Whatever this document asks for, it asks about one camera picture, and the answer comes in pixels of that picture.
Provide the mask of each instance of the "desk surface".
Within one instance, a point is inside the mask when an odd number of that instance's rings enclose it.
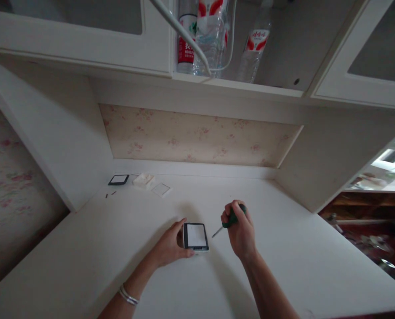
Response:
[[[158,269],[135,318],[257,318],[227,232],[210,238],[233,199],[246,202],[258,249],[302,318],[395,310],[395,281],[275,182],[157,180],[173,187],[165,198],[129,180],[103,187],[65,218],[0,282],[0,318],[95,318],[160,234],[182,217],[205,223],[210,252]]]

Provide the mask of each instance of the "e-reader screen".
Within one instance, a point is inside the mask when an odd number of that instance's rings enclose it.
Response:
[[[206,240],[205,225],[203,224],[186,224],[186,242],[188,247],[198,247],[204,249],[208,247]]]

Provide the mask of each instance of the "cabinet door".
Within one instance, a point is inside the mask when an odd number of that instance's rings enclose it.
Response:
[[[395,0],[366,0],[312,97],[395,107]]]
[[[171,37],[149,0],[0,0],[0,52],[169,76]]]

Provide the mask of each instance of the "person's right hand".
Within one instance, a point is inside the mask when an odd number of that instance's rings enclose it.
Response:
[[[234,253],[242,262],[244,262],[249,258],[252,258],[257,253],[257,250],[255,246],[254,224],[251,216],[248,210],[245,215],[239,207],[239,204],[245,205],[245,203],[240,200],[234,200],[227,204],[223,214],[221,215],[221,221],[223,223],[228,223],[230,209],[233,208],[238,222],[227,228],[228,236],[230,237],[230,243],[232,244]]]

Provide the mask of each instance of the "floral wallpaper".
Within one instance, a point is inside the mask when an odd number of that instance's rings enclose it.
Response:
[[[0,111],[0,280],[67,213]]]
[[[115,158],[278,167],[298,125],[100,105]]]

